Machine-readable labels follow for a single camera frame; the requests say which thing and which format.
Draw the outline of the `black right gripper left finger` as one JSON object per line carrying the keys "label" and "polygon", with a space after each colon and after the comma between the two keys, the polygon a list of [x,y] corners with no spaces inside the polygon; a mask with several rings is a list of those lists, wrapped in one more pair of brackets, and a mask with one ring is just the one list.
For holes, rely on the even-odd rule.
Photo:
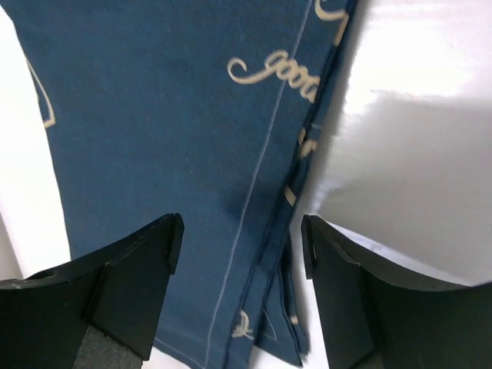
{"label": "black right gripper left finger", "polygon": [[24,280],[1,282],[3,368],[140,368],[150,355],[184,222],[126,238]]}

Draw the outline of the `blue whale placemat cloth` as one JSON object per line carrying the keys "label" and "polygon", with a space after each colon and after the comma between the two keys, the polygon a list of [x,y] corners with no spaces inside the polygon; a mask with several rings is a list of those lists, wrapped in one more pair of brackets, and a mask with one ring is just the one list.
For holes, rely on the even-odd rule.
{"label": "blue whale placemat cloth", "polygon": [[155,343],[301,366],[289,226],[354,1],[4,1],[40,84],[71,252],[184,221]]}

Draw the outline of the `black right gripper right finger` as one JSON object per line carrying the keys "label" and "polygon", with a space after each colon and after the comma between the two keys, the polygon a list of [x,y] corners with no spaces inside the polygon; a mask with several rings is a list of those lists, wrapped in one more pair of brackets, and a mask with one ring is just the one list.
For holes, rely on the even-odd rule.
{"label": "black right gripper right finger", "polygon": [[489,368],[491,286],[400,266],[316,215],[301,223],[304,266],[332,368]]}

